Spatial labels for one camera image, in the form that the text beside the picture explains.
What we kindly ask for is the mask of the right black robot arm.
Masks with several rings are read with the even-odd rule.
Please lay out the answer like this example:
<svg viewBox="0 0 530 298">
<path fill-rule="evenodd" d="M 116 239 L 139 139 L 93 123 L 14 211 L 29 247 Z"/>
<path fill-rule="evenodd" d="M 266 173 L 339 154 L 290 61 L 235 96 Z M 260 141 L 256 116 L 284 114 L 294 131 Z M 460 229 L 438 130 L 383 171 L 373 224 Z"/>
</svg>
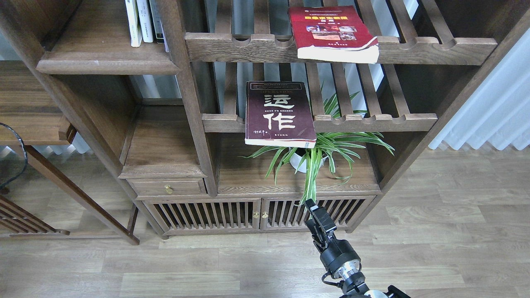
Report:
<svg viewBox="0 0 530 298">
<path fill-rule="evenodd" d="M 326 269 L 322 276 L 325 284 L 336 286 L 343 291 L 343 298 L 407 298 L 408 295 L 390 285 L 383 293 L 370 290 L 365 276 L 360 271 L 360 257 L 347 240 L 335 237 L 337 229 L 328 212 L 312 200 L 304 202 L 311 214 L 306 225 L 311 231 L 313 243 L 320 253 L 320 260 Z"/>
</svg>

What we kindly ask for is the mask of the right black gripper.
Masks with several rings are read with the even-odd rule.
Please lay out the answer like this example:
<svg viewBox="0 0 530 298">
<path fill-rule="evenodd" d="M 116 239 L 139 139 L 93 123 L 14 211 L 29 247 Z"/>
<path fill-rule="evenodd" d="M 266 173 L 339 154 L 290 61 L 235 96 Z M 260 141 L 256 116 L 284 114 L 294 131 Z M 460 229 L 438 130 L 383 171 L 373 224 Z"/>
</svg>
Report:
<svg viewBox="0 0 530 298">
<path fill-rule="evenodd" d="M 335 237 L 337 226 L 326 209 L 310 199 L 305 200 L 304 206 L 310 213 L 305 224 L 312 234 L 313 243 L 320 252 L 320 260 L 326 269 L 322 280 L 329 275 L 333 279 L 361 280 L 360 257 L 347 240 Z"/>
</svg>

